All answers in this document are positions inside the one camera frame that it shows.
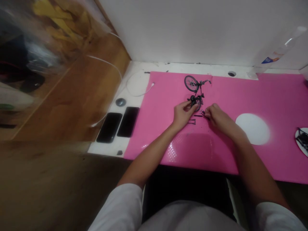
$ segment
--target white sleeve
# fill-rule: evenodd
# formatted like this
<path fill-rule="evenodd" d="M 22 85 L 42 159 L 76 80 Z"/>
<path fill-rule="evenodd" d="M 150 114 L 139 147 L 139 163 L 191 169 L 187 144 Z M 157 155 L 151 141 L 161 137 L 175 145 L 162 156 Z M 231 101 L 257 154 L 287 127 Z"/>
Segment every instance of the white sleeve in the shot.
<path fill-rule="evenodd" d="M 272 202 L 258 204 L 256 215 L 262 231 L 307 231 L 302 222 L 290 210 Z"/>
<path fill-rule="evenodd" d="M 142 190 L 135 184 L 122 184 L 108 196 L 88 231 L 135 231 L 141 226 Z"/>

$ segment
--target plastic bag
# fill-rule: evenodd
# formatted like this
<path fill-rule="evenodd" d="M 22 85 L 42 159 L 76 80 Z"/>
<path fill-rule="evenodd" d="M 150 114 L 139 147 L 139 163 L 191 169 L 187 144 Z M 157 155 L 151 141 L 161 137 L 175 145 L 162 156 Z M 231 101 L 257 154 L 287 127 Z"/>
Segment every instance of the plastic bag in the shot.
<path fill-rule="evenodd" d="M 3 19 L 25 37 L 27 67 L 62 74 L 95 38 L 111 30 L 93 0 L 10 0 L 0 3 Z"/>

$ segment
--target white cable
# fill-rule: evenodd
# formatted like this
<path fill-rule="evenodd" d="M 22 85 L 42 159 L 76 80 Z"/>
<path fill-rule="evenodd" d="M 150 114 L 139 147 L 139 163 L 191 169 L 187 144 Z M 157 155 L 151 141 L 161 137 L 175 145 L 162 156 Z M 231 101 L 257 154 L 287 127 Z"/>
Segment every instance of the white cable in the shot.
<path fill-rule="evenodd" d="M 118 38 L 122 41 L 122 39 L 121 39 L 119 36 L 117 36 L 116 34 L 111 33 L 111 32 L 110 32 L 110 34 L 112 34 L 112 35 L 114 35 L 114 36 L 118 37 Z"/>
<path fill-rule="evenodd" d="M 122 74 L 121 74 L 121 72 L 119 71 L 119 69 L 118 69 L 116 66 L 114 66 L 114 65 L 111 64 L 110 62 L 107 62 L 106 60 L 103 60 L 103 59 L 100 59 L 100 58 L 97 58 L 97 57 L 94 57 L 94 56 L 88 56 L 88 57 L 94 58 L 94 59 L 97 59 L 97 60 L 100 60 L 100 61 L 103 61 L 103 62 L 108 63 L 108 64 L 112 65 L 113 67 L 115 67 L 115 68 L 117 69 L 117 71 L 119 72 L 119 75 L 120 75 L 120 78 L 121 78 L 121 83 L 122 83 L 122 80 L 123 80 Z M 131 75 L 131 76 L 128 78 L 128 80 L 127 80 L 127 82 L 126 82 L 126 84 L 125 84 L 126 89 L 127 89 L 127 92 L 128 92 L 131 96 L 134 96 L 134 97 L 143 96 L 144 94 L 148 93 L 148 92 L 151 90 L 151 88 L 154 86 L 154 84 L 155 84 L 155 83 L 153 82 L 153 83 L 152 83 L 152 86 L 150 87 L 149 90 L 147 90 L 145 93 L 143 93 L 143 94 L 141 94 L 141 95 L 135 96 L 135 95 L 133 95 L 133 94 L 131 94 L 131 93 L 129 92 L 128 87 L 127 87 L 127 83 L 128 83 L 128 81 L 130 80 L 130 78 L 131 78 L 133 75 Z M 120 94 L 121 92 L 122 92 L 122 90 L 120 90 L 119 93 L 114 97 L 114 99 L 113 99 L 113 101 L 111 102 L 111 104 L 110 104 L 110 106 L 109 106 L 109 108 L 108 108 L 106 114 L 104 115 L 104 117 L 101 118 L 101 119 L 100 119 L 98 122 L 96 122 L 95 124 L 92 124 L 91 127 L 95 127 L 99 122 L 101 122 L 101 121 L 107 116 L 107 114 L 108 114 L 108 112 L 109 112 L 109 110 L 110 110 L 112 104 L 114 103 L 114 101 L 116 100 L 116 98 L 119 96 L 119 94 Z"/>
<path fill-rule="evenodd" d="M 100 60 L 100 61 L 103 61 L 103 62 L 105 62 L 105 63 L 108 63 L 108 64 L 110 64 L 111 66 L 113 66 L 114 68 L 116 68 L 116 70 L 119 72 L 119 74 L 120 74 L 120 77 L 121 77 L 121 81 L 122 81 L 122 74 L 121 74 L 121 72 L 119 71 L 119 69 L 116 67 L 116 66 L 114 66 L 113 64 L 111 64 L 110 62 L 107 62 L 106 60 L 104 60 L 104 59 L 100 59 L 100 58 L 97 58 L 97 57 L 94 57 L 94 56 L 88 56 L 88 57 L 90 57 L 90 58 L 94 58 L 94 59 L 98 59 L 98 60 Z"/>
<path fill-rule="evenodd" d="M 126 87 L 126 89 L 127 89 L 127 92 L 128 92 L 131 96 L 133 96 L 133 97 L 143 96 L 143 95 L 145 95 L 146 93 L 148 93 L 148 92 L 151 90 L 151 88 L 154 86 L 155 82 L 152 83 L 150 89 L 147 90 L 145 93 L 143 93 L 143 94 L 141 94 L 141 95 L 133 95 L 133 94 L 129 91 L 127 84 L 128 84 L 128 81 L 131 79 L 131 77 L 132 77 L 133 75 L 135 75 L 135 74 L 136 74 L 136 73 L 132 74 L 132 75 L 128 78 L 128 80 L 126 81 L 125 87 Z"/>

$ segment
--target phone screen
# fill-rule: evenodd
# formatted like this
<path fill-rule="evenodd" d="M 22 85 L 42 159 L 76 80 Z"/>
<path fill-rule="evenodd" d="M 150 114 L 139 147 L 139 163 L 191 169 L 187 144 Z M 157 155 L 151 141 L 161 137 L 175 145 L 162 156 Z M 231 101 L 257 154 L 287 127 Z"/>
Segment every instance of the phone screen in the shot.
<path fill-rule="evenodd" d="M 139 113 L 138 107 L 126 108 L 117 136 L 120 137 L 132 136 L 138 113 Z"/>
<path fill-rule="evenodd" d="M 122 114 L 110 112 L 107 114 L 106 119 L 102 125 L 101 130 L 97 136 L 96 142 L 99 143 L 112 143 L 116 136 L 116 131 L 121 122 Z"/>

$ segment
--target left hand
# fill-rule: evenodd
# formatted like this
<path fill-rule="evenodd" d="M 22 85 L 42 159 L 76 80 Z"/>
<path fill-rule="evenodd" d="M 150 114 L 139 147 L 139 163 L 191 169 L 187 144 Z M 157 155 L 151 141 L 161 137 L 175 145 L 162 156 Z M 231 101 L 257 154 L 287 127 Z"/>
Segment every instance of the left hand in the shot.
<path fill-rule="evenodd" d="M 193 105 L 193 107 L 189 107 L 188 105 L 191 103 L 191 101 L 185 101 L 174 107 L 174 118 L 171 125 L 178 132 L 182 130 L 183 127 L 185 127 L 190 117 L 198 107 L 198 104 Z"/>

